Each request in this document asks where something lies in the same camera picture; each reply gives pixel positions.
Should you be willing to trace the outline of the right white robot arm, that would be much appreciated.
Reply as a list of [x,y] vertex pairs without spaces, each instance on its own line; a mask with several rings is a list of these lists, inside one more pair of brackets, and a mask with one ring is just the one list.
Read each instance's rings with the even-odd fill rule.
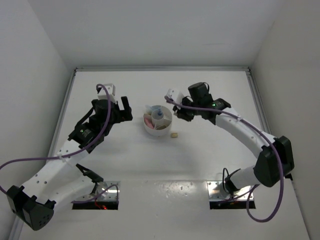
[[167,101],[173,102],[174,114],[187,122],[201,116],[213,125],[227,131],[256,157],[256,163],[237,169],[224,180],[229,194],[246,186],[263,185],[272,187],[281,176],[288,175],[295,167],[291,141],[268,134],[243,119],[231,104],[222,98],[213,99],[209,86],[198,82],[188,87],[189,96],[178,90],[169,90]]

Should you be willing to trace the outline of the white round divided organizer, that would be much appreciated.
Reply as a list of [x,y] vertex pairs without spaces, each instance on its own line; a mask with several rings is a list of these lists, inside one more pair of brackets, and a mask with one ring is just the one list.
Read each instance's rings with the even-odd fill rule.
[[[167,135],[170,130],[171,130],[171,127],[172,127],[172,121],[173,121],[173,115],[171,113],[171,111],[165,107],[165,106],[162,106],[162,105],[153,105],[152,107],[156,107],[157,110],[158,108],[161,108],[162,109],[162,112],[163,112],[163,118],[160,119],[160,120],[157,120],[155,119],[155,116],[156,116],[156,112],[157,110],[154,110],[152,112],[152,114],[147,114],[146,111],[145,113],[143,114],[143,126],[145,128],[145,130],[151,135],[151,136],[154,136],[154,137],[162,137],[162,136],[165,136]],[[154,128],[151,129],[149,128],[148,126],[146,126],[145,124],[145,121],[144,119],[149,119]],[[163,130],[155,130],[156,127],[159,127],[161,125],[167,125],[167,128],[166,129],[163,129]]]

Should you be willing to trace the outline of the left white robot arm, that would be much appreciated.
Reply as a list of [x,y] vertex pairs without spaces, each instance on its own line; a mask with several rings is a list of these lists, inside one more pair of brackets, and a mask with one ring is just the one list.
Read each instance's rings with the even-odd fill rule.
[[133,119],[128,98],[123,96],[121,101],[123,109],[111,99],[94,99],[56,155],[28,181],[6,191],[12,212],[32,230],[42,229],[55,211],[94,193],[104,181],[79,162],[104,141],[114,124]]

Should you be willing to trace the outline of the pink highlighter marker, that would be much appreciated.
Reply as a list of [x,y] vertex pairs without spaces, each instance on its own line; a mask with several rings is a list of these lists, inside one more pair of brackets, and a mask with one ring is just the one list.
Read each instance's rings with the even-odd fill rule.
[[154,125],[152,124],[152,121],[150,121],[149,119],[145,118],[144,119],[144,123],[146,124],[147,127],[153,129]]

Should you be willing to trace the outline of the blue highlighter marker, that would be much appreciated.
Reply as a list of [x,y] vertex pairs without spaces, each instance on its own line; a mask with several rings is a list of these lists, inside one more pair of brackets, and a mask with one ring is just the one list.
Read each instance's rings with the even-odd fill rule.
[[145,110],[147,114],[152,114],[153,111],[157,110],[157,107],[150,106],[150,105],[145,105]]

